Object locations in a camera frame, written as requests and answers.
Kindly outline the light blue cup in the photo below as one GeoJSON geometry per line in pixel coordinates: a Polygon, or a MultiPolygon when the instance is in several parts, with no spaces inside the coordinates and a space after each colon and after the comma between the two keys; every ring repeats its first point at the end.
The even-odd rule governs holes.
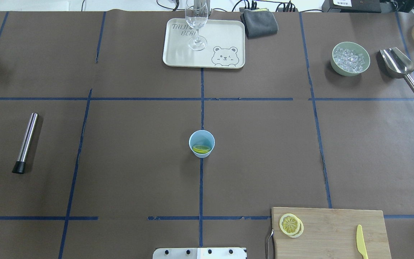
{"type": "Polygon", "coordinates": [[[189,137],[188,143],[189,143],[190,150],[198,158],[206,158],[215,148],[215,139],[213,135],[209,131],[205,131],[205,130],[199,130],[199,131],[195,131],[194,133],[192,133],[191,136],[189,137]],[[210,146],[212,150],[207,154],[197,154],[191,149],[193,145],[210,146]]]}

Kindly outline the lemon slice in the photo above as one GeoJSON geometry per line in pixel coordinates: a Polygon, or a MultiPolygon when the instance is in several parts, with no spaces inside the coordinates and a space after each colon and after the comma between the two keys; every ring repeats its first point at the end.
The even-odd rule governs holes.
{"type": "Polygon", "coordinates": [[[212,150],[210,146],[206,145],[193,145],[191,149],[197,154],[207,154],[212,150]]]}

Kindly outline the yellow lemon slices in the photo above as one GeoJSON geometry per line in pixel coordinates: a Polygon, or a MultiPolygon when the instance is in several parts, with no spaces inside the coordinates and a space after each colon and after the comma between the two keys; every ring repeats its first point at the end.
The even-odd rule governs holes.
{"type": "Polygon", "coordinates": [[[278,226],[280,230],[290,238],[298,238],[304,233],[304,224],[292,213],[282,215],[278,226]]]}

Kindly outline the steel muddler black tip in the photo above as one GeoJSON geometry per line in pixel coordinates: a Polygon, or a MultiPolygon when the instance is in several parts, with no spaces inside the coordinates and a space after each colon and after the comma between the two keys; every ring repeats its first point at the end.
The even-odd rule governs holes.
{"type": "Polygon", "coordinates": [[[30,119],[28,121],[26,130],[25,130],[25,134],[24,134],[24,138],[23,138],[23,141],[22,141],[21,149],[19,151],[19,154],[18,154],[17,160],[15,162],[15,165],[13,166],[12,173],[24,174],[27,155],[28,155],[31,140],[32,140],[32,137],[33,137],[33,132],[35,130],[36,123],[37,123],[37,120],[38,120],[38,116],[39,116],[38,113],[32,113],[30,115],[30,119]]]}

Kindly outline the grey folded cloth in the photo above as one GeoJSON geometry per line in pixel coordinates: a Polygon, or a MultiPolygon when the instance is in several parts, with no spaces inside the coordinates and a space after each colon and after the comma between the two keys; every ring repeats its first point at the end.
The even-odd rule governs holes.
{"type": "Polygon", "coordinates": [[[278,32],[278,23],[274,14],[266,9],[246,9],[241,13],[240,20],[245,26],[249,39],[274,35],[278,32]]]}

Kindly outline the clear wine glass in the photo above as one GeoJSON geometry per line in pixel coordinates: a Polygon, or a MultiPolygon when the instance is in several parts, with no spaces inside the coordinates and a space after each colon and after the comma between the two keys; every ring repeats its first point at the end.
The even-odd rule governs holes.
{"type": "Polygon", "coordinates": [[[189,47],[194,51],[202,51],[206,48],[207,40],[200,35],[200,29],[206,25],[209,16],[206,0],[186,0],[185,20],[195,31],[194,36],[189,40],[189,47]]]}

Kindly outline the black power strip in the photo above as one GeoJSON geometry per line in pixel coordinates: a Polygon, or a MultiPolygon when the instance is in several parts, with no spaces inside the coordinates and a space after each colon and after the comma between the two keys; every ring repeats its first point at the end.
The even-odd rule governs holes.
{"type": "Polygon", "coordinates": [[[294,13],[297,7],[291,0],[239,0],[235,3],[231,11],[265,9],[278,13],[294,13]]]}

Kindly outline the green bowl of ice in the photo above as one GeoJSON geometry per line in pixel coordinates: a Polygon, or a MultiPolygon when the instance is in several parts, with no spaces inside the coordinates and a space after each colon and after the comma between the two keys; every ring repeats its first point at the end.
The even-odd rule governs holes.
{"type": "Polygon", "coordinates": [[[332,50],[330,63],[332,68],[342,76],[356,76],[365,72],[370,66],[367,51],[354,42],[340,42],[332,50]]]}

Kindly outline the bamboo cutting board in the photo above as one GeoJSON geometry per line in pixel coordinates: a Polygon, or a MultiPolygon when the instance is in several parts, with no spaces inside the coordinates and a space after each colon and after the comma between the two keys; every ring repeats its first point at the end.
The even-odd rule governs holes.
{"type": "Polygon", "coordinates": [[[266,241],[266,257],[273,259],[362,259],[356,233],[362,226],[368,259],[390,259],[391,252],[381,210],[280,208],[271,209],[272,233],[266,241]],[[292,213],[303,223],[300,237],[285,235],[279,221],[292,213]]]}

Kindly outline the yellow plastic knife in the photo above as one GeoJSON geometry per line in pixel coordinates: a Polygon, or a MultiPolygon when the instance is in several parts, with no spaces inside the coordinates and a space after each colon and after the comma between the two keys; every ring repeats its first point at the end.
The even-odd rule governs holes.
{"type": "Polygon", "coordinates": [[[363,259],[368,259],[368,253],[363,236],[363,227],[360,224],[358,224],[356,228],[355,241],[358,252],[362,255],[363,259]]]}

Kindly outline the steel ice scoop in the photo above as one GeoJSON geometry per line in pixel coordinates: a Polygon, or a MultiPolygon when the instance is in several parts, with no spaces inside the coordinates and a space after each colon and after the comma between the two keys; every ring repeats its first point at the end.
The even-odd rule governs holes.
{"type": "Polygon", "coordinates": [[[414,93],[414,63],[397,47],[379,50],[389,75],[393,78],[403,78],[414,93]]]}

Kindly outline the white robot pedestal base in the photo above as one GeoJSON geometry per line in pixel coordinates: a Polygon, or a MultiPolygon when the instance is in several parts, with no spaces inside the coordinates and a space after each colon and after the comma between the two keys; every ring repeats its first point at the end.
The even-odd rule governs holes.
{"type": "Polygon", "coordinates": [[[184,247],[159,248],[153,259],[247,259],[248,253],[241,247],[184,247]]]}

